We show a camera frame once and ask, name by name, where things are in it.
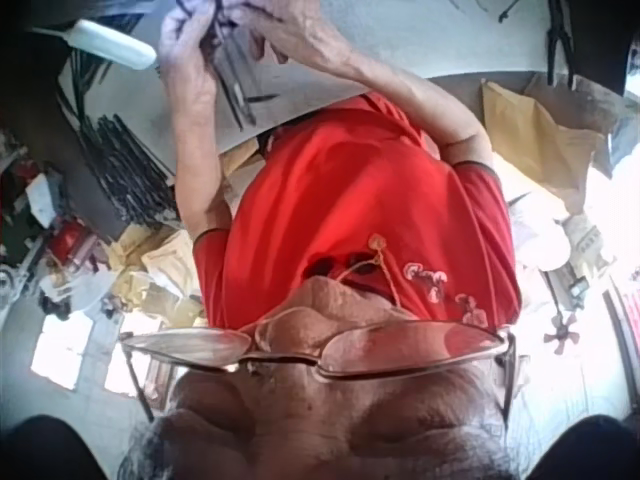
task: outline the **flower print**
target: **flower print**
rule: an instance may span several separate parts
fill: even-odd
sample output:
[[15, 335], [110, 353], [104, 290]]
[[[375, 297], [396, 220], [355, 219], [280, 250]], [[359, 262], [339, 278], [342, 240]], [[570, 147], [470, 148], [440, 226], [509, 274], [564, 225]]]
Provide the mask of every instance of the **flower print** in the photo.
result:
[[470, 312], [465, 313], [462, 317], [462, 323], [465, 325], [475, 325], [476, 327], [481, 328], [489, 327], [486, 312], [479, 308], [474, 308]]
[[422, 273], [424, 273], [424, 267], [421, 263], [407, 263], [404, 266], [404, 278], [407, 280], [413, 280]]
[[456, 303], [465, 311], [465, 314], [462, 317], [462, 323], [482, 328], [487, 328], [489, 326], [487, 313], [484, 310], [477, 308], [475, 298], [461, 293], [456, 295]]
[[444, 284], [448, 280], [447, 274], [444, 272], [425, 272], [425, 277], [430, 283], [429, 301], [440, 303], [444, 299]]

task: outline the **glasses lens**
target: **glasses lens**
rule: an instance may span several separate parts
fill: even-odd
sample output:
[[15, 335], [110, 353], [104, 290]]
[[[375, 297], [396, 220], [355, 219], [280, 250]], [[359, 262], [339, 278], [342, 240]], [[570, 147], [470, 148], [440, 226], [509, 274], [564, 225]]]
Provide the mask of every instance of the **glasses lens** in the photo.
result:
[[170, 362], [222, 368], [237, 362], [249, 350], [251, 338], [230, 330], [182, 328], [130, 337], [121, 343]]
[[460, 323], [400, 322], [350, 330], [333, 338], [320, 368], [354, 375], [411, 370], [488, 352], [501, 353], [505, 341]]

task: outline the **hand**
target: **hand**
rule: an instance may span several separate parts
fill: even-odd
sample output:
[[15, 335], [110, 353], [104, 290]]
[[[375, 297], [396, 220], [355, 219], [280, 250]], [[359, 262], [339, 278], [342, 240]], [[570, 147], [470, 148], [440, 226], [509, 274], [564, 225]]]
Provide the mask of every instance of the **hand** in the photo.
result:
[[160, 36], [160, 73], [167, 90], [174, 122], [210, 122], [216, 99], [216, 79], [205, 62], [200, 41], [215, 12], [211, 0], [187, 2], [189, 16], [181, 8], [169, 12]]
[[226, 14], [252, 31], [256, 59], [264, 56], [265, 39], [280, 63], [288, 57], [339, 77], [348, 76], [353, 48], [322, 15], [320, 0], [245, 0]]

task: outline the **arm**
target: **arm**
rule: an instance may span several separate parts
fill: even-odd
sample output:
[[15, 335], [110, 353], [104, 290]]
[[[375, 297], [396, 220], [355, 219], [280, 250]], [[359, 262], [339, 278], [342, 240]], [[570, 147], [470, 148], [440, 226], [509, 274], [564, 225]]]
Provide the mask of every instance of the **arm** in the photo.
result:
[[454, 166], [473, 160], [492, 166], [489, 136], [480, 121], [456, 98], [428, 80], [358, 52], [350, 57], [345, 78], [382, 93], [402, 109]]
[[484, 127], [456, 98], [405, 70], [354, 50], [322, 16], [318, 0], [249, 0], [230, 9], [231, 18], [253, 31], [253, 52], [269, 40], [280, 61], [300, 63], [380, 92], [427, 132], [450, 165], [473, 160], [491, 166]]
[[222, 170], [215, 139], [216, 80], [205, 64], [200, 41], [214, 5], [198, 1], [189, 17], [170, 12], [160, 39], [160, 62], [176, 148], [176, 202], [192, 239], [207, 230], [228, 229], [231, 212], [221, 192]]

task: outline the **red t-shirt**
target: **red t-shirt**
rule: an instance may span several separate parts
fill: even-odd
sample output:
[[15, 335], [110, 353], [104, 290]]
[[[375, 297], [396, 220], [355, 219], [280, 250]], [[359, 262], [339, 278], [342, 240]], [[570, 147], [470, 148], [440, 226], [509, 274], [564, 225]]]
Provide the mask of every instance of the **red t-shirt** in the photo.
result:
[[[209, 325], [240, 329], [309, 276], [337, 278], [373, 256], [374, 234], [386, 240], [403, 308], [490, 329], [514, 322], [520, 293], [498, 179], [473, 162], [451, 168], [425, 147], [423, 133], [377, 94], [289, 128], [231, 230], [195, 242]], [[391, 299], [379, 267], [358, 272], [345, 283]]]

